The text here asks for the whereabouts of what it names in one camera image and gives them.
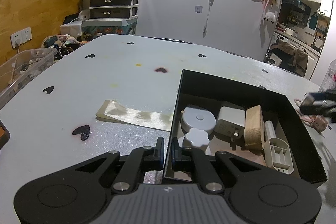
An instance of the cream ribbon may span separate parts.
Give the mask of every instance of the cream ribbon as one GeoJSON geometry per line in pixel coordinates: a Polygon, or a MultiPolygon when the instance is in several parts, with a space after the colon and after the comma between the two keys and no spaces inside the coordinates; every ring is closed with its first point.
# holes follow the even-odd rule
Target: cream ribbon
{"type": "Polygon", "coordinates": [[[96,113],[96,116],[112,122],[124,122],[164,131],[170,131],[173,121],[173,114],[166,115],[158,112],[126,108],[114,100],[106,100],[96,113]]]}

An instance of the white table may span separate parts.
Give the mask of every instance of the white table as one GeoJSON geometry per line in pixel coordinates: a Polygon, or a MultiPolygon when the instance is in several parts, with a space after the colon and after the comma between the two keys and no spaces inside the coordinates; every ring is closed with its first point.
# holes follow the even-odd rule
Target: white table
{"type": "MultiPolygon", "coordinates": [[[[262,85],[286,94],[293,106],[295,98],[319,88],[277,67],[214,48],[104,35],[51,66],[0,111],[11,134],[0,153],[0,223],[19,223],[13,198],[30,180],[109,150],[126,155],[136,147],[154,145],[158,136],[164,137],[167,147],[169,132],[102,122],[95,113],[107,99],[138,110],[172,113],[182,69],[262,85]],[[90,54],[95,57],[85,58],[90,54]],[[155,72],[159,67],[168,72],[155,72]],[[42,92],[49,86],[54,86],[52,93],[42,92]],[[91,134],[81,141],[72,131],[85,124],[91,134]]],[[[316,223],[321,224],[336,222],[336,126],[332,128],[323,132],[324,137],[307,128],[329,178],[319,187],[323,205],[316,223]]],[[[154,177],[147,181],[154,182],[154,177]]]]}

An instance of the yellow wood panel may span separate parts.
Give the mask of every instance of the yellow wood panel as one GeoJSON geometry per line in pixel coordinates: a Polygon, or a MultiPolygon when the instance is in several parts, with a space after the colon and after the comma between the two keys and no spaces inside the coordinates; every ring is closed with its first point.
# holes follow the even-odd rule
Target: yellow wood panel
{"type": "Polygon", "coordinates": [[[17,53],[11,34],[31,27],[33,39],[20,51],[40,48],[45,37],[59,34],[64,17],[79,12],[82,0],[0,0],[0,65],[17,53]]]}

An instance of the clear water bottle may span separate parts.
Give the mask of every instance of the clear water bottle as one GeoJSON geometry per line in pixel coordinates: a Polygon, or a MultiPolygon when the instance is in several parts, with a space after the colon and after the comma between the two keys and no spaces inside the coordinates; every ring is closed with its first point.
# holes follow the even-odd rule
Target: clear water bottle
{"type": "Polygon", "coordinates": [[[319,92],[336,89],[336,60],[330,63],[327,74],[320,86],[319,92]]]}

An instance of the wall outlet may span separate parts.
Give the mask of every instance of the wall outlet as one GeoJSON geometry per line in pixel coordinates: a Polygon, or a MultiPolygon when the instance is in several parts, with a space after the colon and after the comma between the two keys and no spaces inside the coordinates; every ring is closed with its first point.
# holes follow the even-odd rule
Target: wall outlet
{"type": "Polygon", "coordinates": [[[21,30],[22,40],[23,43],[26,43],[27,41],[31,40],[32,37],[32,29],[30,27],[21,30]]]}
{"type": "Polygon", "coordinates": [[[11,44],[12,44],[12,48],[16,48],[17,45],[20,45],[23,43],[23,39],[22,39],[22,35],[21,35],[21,31],[18,31],[16,33],[13,33],[10,36],[10,40],[11,40],[11,44]]]}

